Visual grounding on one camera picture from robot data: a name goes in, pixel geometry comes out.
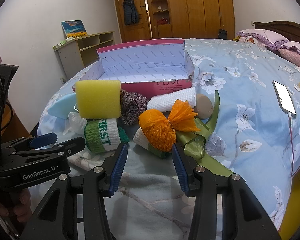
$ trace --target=hanging jacket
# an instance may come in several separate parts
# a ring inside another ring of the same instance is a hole
[[[130,25],[139,22],[139,14],[136,6],[134,5],[134,0],[124,0],[123,11],[124,25]]]

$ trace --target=canvas painting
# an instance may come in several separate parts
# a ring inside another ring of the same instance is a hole
[[[87,36],[86,29],[83,26],[82,20],[61,22],[63,30],[67,38]]]

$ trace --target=yellow sponge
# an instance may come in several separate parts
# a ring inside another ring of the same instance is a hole
[[[119,118],[120,88],[119,80],[77,81],[75,93],[81,118]]]

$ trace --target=purple ruffle trim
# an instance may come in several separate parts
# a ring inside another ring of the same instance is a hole
[[[299,55],[300,55],[300,49],[299,48],[297,48],[297,47],[295,47],[295,46],[291,46],[290,48],[288,47],[285,47],[285,46],[280,46],[280,48],[279,49],[287,49],[287,50],[292,50],[292,51],[294,51],[294,52],[296,52],[296,53],[298,53]]]
[[[283,40],[283,41],[277,41],[274,44],[271,43],[271,41],[269,41],[268,39],[266,39],[264,36],[260,35],[260,34],[256,34],[256,33],[242,33],[242,32],[238,32],[237,33],[238,36],[240,37],[248,37],[248,36],[252,36],[253,38],[259,39],[262,41],[262,43],[266,44],[267,47],[271,50],[278,50],[280,48],[280,46],[286,42],[288,42],[289,40]]]

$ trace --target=green ribbon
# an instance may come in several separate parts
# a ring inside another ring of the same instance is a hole
[[[233,172],[206,153],[204,145],[213,133],[219,113],[220,96],[218,90],[214,94],[214,109],[206,123],[199,118],[194,119],[200,131],[181,132],[176,130],[177,141],[184,147],[185,155],[193,157],[198,165],[210,170],[213,174],[229,177]]]

